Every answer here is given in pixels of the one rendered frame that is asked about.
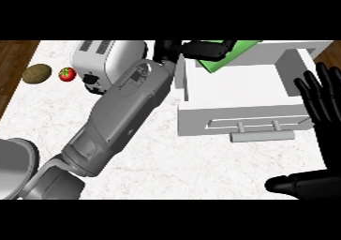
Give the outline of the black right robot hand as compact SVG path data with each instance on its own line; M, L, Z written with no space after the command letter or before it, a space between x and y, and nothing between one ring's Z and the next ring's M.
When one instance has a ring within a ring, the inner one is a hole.
M341 69L316 64L317 77L307 71L295 85L311 118L326 169L278 176L266 190L300 200L341 200Z

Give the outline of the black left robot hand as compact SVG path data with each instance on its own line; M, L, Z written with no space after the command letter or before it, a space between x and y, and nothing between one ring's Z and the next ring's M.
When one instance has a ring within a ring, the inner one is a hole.
M222 43L192 40L183 43L182 40L157 40L154 44L152 60L157 63L172 61L177 63L179 55L189 59L220 61L236 45L235 40L225 40Z

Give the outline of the green cup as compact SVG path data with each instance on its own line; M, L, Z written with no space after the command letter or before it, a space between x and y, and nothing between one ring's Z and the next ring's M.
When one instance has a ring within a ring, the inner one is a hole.
M197 63L207 69L210 73L217 72L257 44L258 40L239 40L233 50L226 53L225 58L214 62L198 60Z

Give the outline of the white open drawer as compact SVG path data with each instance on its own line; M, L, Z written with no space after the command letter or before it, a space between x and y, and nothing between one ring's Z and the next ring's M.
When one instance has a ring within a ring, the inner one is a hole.
M189 108L214 104L258 106L301 101L294 80L314 70L307 49L286 50L275 64L226 66L210 73L186 60L185 103Z

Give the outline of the white drawer front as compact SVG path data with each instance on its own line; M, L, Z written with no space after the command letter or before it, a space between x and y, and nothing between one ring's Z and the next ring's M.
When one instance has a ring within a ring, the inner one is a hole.
M238 123L242 123L245 132L267 131L275 129L275 121L285 130L309 130L313 127L303 104L189 110L180 107L177 134L180 136L230 134L239 132Z

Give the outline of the white cabinet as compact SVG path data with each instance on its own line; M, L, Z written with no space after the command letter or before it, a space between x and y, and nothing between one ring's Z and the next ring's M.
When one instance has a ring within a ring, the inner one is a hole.
M307 49L316 57L331 45L331 40L264 40L236 59L229 66L273 65L286 50Z

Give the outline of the white toaster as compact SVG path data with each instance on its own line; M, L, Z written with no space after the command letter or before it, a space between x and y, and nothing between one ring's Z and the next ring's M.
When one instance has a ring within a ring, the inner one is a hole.
M102 95L130 65L148 56L142 40L82 40L71 54L71 66L88 91Z

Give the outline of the red tomato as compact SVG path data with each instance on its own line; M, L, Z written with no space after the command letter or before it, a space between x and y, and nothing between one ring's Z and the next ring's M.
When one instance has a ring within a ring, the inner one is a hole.
M71 82L77 77L77 72L74 71L74 69L71 67L65 67L60 71L58 77L64 82Z

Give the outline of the brown potato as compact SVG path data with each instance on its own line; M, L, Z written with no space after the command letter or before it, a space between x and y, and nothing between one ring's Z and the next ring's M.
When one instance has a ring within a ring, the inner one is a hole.
M43 83L52 75L52 68L45 64L30 66L23 72L23 81L29 84Z

